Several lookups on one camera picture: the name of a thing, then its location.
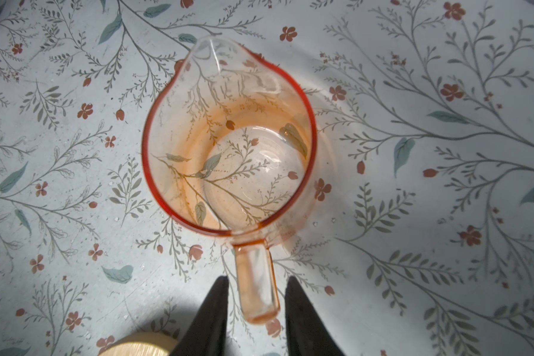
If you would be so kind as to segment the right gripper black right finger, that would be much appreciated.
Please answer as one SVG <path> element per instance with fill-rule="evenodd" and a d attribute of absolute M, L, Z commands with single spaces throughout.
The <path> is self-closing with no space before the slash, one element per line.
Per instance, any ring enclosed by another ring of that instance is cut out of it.
<path fill-rule="evenodd" d="M 289 277 L 285 292 L 286 339 L 289 355 L 339 355 L 333 340 L 298 279 Z"/>

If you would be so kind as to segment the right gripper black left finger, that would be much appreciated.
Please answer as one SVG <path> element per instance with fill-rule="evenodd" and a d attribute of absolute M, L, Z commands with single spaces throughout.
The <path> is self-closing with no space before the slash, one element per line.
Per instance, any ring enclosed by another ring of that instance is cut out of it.
<path fill-rule="evenodd" d="M 171 351 L 170 356 L 224 355 L 228 322 L 228 294 L 228 277 L 218 277 L 188 331 Z"/>

